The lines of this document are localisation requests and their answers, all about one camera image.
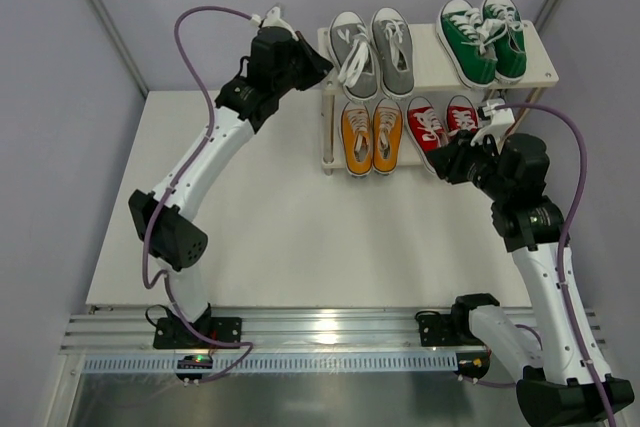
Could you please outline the red sneaker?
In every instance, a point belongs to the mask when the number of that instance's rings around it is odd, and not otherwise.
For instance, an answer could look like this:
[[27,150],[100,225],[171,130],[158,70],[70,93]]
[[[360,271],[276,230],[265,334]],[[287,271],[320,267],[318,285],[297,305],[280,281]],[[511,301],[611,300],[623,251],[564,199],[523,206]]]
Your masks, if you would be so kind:
[[428,172],[436,170],[427,158],[431,151],[448,143],[447,132],[430,101],[423,96],[410,100],[405,112],[405,127]]
[[446,124],[450,137],[459,131],[477,132],[480,120],[473,103],[463,95],[451,98],[446,108]]

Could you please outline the grey sneaker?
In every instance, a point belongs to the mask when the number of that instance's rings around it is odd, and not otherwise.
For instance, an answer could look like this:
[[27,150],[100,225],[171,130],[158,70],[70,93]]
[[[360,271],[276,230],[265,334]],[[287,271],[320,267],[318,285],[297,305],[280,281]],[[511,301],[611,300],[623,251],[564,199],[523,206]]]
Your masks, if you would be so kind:
[[396,100],[409,97],[415,85],[409,24],[396,9],[383,7],[374,14],[370,27],[383,92]]
[[373,100],[378,93],[374,52],[367,27],[358,14],[344,11],[333,19],[328,49],[345,96],[358,104]]

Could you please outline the orange sneaker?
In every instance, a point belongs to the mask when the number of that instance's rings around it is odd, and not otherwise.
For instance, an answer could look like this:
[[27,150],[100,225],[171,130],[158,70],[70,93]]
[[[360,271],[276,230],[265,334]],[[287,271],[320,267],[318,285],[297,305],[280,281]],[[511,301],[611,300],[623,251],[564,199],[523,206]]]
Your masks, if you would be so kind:
[[346,169],[356,178],[366,177],[373,167],[372,128],[363,105],[347,103],[340,118],[340,135]]
[[373,133],[373,168],[381,175],[390,175],[397,166],[403,133],[403,116],[396,102],[379,101],[373,113]]

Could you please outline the green sneaker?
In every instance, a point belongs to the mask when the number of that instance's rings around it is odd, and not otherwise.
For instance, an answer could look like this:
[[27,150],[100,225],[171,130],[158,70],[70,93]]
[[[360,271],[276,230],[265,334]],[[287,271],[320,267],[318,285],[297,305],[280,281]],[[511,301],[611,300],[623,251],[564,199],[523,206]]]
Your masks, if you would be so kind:
[[450,0],[436,21],[438,39],[463,85],[488,87],[495,78],[496,37],[503,32],[500,21],[484,20],[480,10],[466,0]]
[[484,0],[481,12],[484,20],[497,22],[493,42],[497,57],[496,79],[502,83],[517,83],[527,68],[524,24],[512,0]]

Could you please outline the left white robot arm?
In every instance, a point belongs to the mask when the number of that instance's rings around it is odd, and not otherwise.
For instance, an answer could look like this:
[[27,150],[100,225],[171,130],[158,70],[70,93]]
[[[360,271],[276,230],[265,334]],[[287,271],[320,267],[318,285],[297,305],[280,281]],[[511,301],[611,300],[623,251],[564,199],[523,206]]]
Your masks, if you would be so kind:
[[143,259],[156,259],[161,268],[155,275],[145,273],[143,283],[152,288],[164,282],[180,320],[195,324],[210,307],[199,269],[208,236],[194,223],[210,188],[277,112],[282,97],[317,85],[331,68],[300,32],[260,28],[238,74],[209,101],[211,117],[179,164],[151,192],[131,194],[128,205],[143,243]]

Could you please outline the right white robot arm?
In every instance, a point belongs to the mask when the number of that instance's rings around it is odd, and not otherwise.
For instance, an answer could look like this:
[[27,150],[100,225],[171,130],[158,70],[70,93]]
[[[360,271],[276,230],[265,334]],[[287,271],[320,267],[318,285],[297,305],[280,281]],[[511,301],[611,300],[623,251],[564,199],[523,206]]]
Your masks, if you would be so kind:
[[545,143],[514,134],[498,148],[470,131],[427,155],[437,175],[472,183],[492,201],[495,230],[525,283],[541,340],[535,342],[489,294],[457,297],[452,315],[467,337],[497,356],[516,384],[520,411],[531,426],[571,426],[606,419],[635,400],[631,383],[612,375],[591,332],[561,230],[561,210],[545,195]]

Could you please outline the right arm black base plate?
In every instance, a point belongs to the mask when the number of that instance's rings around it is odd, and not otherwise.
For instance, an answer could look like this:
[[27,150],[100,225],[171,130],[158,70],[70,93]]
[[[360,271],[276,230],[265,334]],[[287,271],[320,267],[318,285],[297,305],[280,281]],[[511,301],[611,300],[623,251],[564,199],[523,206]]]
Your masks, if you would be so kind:
[[422,347],[483,346],[479,339],[459,327],[451,314],[422,310],[414,319]]

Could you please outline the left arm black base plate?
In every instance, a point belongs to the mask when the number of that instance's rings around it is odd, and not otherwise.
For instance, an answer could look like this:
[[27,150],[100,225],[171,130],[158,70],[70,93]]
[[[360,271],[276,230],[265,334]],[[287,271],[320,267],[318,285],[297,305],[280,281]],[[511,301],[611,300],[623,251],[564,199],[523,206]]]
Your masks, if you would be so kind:
[[[230,344],[238,348],[241,342],[243,319],[241,317],[205,317],[192,328],[201,336],[218,344]],[[153,348],[158,350],[214,348],[193,335],[178,317],[161,317],[156,322]]]

